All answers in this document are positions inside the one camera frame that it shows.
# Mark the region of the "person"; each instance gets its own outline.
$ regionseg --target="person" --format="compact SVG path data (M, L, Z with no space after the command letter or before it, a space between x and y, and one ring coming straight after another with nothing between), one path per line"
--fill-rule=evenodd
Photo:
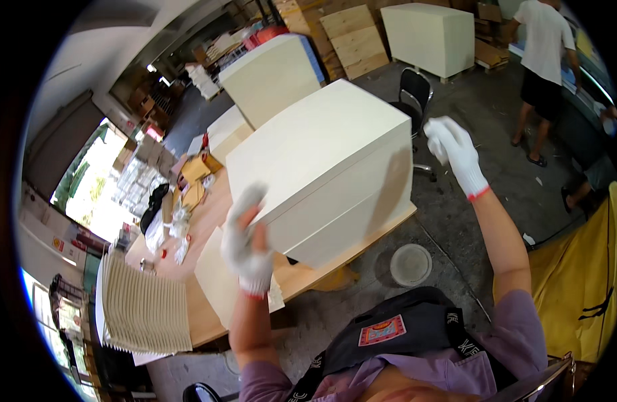
M614 105L608 106L607 109L601 111L599 120L604 132L612 138L612 145L617 148L617 136L615 135L617 132L617 108ZM590 191L606 190L610 183L617 181L617 169L607 153L597 159L583 174L586 180L582 181L574 192L570 193L568 189L561 188L563 206L567 213L572 212Z
M541 117L536 143L527 155L527 160L541 167L547 161L541 155L541 147L548 135L552 121L556 119L561 107L561 52L567 51L570 68L574 72L577 92L581 88L581 74L578 67L574 38L568 22L558 12L559 0L523 1L508 25L509 43L516 37L518 26L527 27L525 53L521 64L525 67L521 98L523 106L519 113L518 127L512 139L512 146L521 144L525 123L530 111L534 109Z
M478 218L494 269L491 331L467 334L462 310L438 289L417 287L353 319L293 386L271 337L266 228L249 228L265 195L253 186L229 211L221 245L240 284L229 333L241 371L240 401L477 401L547 367L525 246L481 173L469 134L449 117L430 119L424 130Z

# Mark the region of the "purple shirt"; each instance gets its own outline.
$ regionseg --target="purple shirt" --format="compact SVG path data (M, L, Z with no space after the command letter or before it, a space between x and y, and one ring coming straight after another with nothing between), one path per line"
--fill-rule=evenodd
M523 290L506 294L494 309L491 331L475 337L516 378L525 378L547 367L543 327L532 297ZM387 363L396 366L407 378L431 383L445 391L479 395L483 399L496 393L494 374L485 352L461 359L450 348L420 358L380 354L347 371L325 377L312 401L353 402ZM279 367L254 361L242 371L239 400L280 402L288 397L292 387Z

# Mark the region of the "white cotton glove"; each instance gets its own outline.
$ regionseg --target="white cotton glove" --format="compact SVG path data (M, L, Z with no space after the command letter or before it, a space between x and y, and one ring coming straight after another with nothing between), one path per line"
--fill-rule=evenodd
M232 205L226 217L221 253L228 268L239 276L246 293L264 298L271 288L272 250L266 241L266 226L248 227L259 213L266 188L251 185Z
M478 166L478 152L469 133L452 118L430 118L424 126L427 146L442 165L448 161L460 188L470 201L482 196L489 183Z

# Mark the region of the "white wooden cabinet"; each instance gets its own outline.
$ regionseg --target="white wooden cabinet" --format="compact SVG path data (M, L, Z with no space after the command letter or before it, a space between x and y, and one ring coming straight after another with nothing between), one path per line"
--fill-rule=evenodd
M244 119L242 112L239 111L237 105L233 105L208 126L210 153L225 166L226 155L252 133L253 129Z
M226 157L233 201L268 193L256 221L280 253L319 268L411 205L411 121L345 80L286 108Z
M447 78L474 65L474 15L410 3L380 9L392 57Z
M291 33L246 53L219 73L219 81L254 129L320 89L300 36Z

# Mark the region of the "fire extinguisher sign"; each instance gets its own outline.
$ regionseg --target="fire extinguisher sign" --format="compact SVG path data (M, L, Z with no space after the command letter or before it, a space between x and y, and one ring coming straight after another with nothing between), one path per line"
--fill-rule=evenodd
M55 236L54 240L52 241L52 245L54 246L55 249L57 249L59 252L62 253L63 252L63 246L65 245L65 242Z

